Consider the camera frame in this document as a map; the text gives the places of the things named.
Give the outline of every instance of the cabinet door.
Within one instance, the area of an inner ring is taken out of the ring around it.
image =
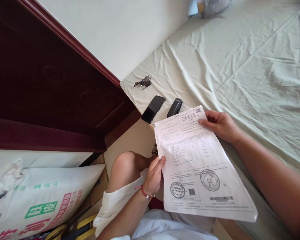
[[[134,109],[20,4],[0,0],[0,118],[105,136]]]

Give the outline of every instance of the hand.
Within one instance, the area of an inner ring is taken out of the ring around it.
[[[234,144],[244,136],[227,113],[209,110],[205,111],[205,114],[208,120],[200,119],[198,123],[213,131],[223,140]]]
[[[143,191],[147,195],[152,195],[159,191],[161,181],[161,170],[166,162],[166,158],[156,157],[151,163],[146,180],[143,183]]]

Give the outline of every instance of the leg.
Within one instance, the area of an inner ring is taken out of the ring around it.
[[[135,152],[120,153],[112,165],[107,192],[114,192],[137,180],[140,177],[140,172],[148,168],[150,162],[155,158],[155,154],[146,158]]]

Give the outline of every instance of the mattress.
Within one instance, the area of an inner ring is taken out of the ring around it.
[[[134,87],[147,75],[152,85]],[[141,113],[155,95],[166,98],[153,127],[175,98],[181,111],[202,105],[227,112],[300,174],[300,1],[232,1],[221,15],[194,16],[120,85]],[[290,239],[236,151],[221,144],[259,213],[256,223],[238,225],[253,239]]]

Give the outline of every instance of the stapler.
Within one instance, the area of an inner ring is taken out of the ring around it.
[[[168,112],[167,117],[171,117],[173,115],[176,115],[180,112],[180,108],[182,106],[182,100],[180,98],[176,98]]]

